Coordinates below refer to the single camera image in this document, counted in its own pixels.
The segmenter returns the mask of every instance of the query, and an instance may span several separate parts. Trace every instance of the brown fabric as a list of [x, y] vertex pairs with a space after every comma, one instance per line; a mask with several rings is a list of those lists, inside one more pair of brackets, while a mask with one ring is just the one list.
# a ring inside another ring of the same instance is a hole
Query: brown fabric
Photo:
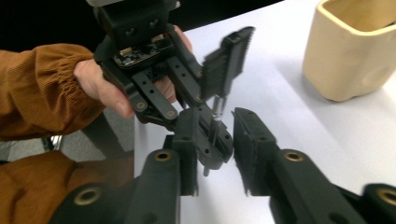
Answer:
[[92, 53], [78, 45], [0, 50], [0, 140], [68, 134], [105, 108], [78, 86], [73, 71]]
[[2, 224], [48, 223], [73, 189], [102, 182], [119, 187], [134, 176], [134, 157], [74, 162], [51, 151], [0, 165]]

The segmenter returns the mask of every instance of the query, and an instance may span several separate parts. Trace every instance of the person's arm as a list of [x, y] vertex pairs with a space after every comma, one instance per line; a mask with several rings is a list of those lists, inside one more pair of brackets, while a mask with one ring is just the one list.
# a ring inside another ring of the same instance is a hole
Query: person's arm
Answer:
[[0, 140], [72, 133], [102, 113], [105, 106], [74, 76], [76, 64], [92, 56], [69, 44], [0, 50]]

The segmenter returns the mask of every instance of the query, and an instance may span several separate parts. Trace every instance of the table surface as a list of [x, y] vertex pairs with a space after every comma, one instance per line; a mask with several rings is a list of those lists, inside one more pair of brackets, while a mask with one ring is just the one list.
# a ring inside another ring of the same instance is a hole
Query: table surface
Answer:
[[[231, 112], [244, 107], [258, 114], [281, 148], [307, 154], [332, 183], [358, 194], [368, 183], [396, 186], [396, 76], [380, 90], [343, 103], [323, 99], [302, 70], [318, 2], [285, 0], [186, 35], [202, 62], [224, 36], [256, 28], [244, 73], [234, 80], [224, 110], [230, 133]], [[136, 175], [166, 134], [163, 127], [136, 121]], [[245, 194], [234, 159], [208, 177], [198, 176], [199, 196], [181, 198], [181, 224], [274, 223], [269, 198]]]

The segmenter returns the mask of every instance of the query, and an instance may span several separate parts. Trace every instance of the gray floor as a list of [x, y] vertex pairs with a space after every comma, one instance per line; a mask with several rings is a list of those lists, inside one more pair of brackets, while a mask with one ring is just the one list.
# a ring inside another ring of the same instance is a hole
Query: gray floor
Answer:
[[[106, 109], [104, 115], [110, 127], [102, 119], [84, 130], [62, 136], [62, 153], [75, 161], [97, 161], [133, 150], [134, 119], [123, 119], [110, 109]], [[1, 161], [15, 161], [44, 152], [41, 139], [0, 143]]]

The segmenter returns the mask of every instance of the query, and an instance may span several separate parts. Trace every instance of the yellow plastic bin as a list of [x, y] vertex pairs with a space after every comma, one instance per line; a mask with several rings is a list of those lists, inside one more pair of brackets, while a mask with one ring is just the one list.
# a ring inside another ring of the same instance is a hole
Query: yellow plastic bin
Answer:
[[396, 70], [396, 0], [322, 0], [309, 34], [305, 77], [329, 100], [378, 90]]

